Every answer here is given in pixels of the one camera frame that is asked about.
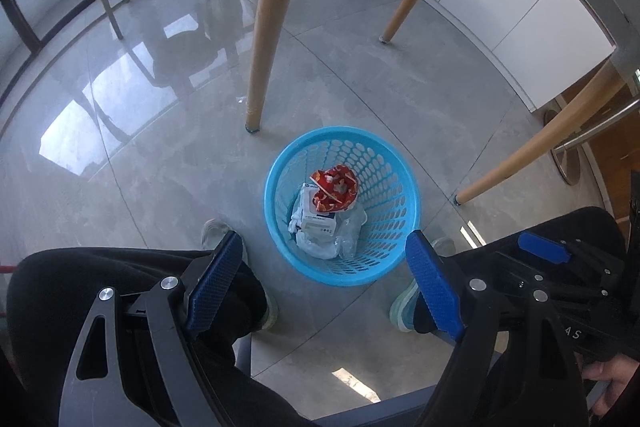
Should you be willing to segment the person's right hand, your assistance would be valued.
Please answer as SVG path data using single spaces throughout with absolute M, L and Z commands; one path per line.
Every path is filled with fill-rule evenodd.
M 627 355 L 615 355 L 607 362 L 592 362 L 582 369 L 582 377 L 588 381 L 606 381 L 603 395 L 593 404 L 591 410 L 599 417 L 611 410 L 617 399 L 623 394 L 637 372 L 639 363 Z

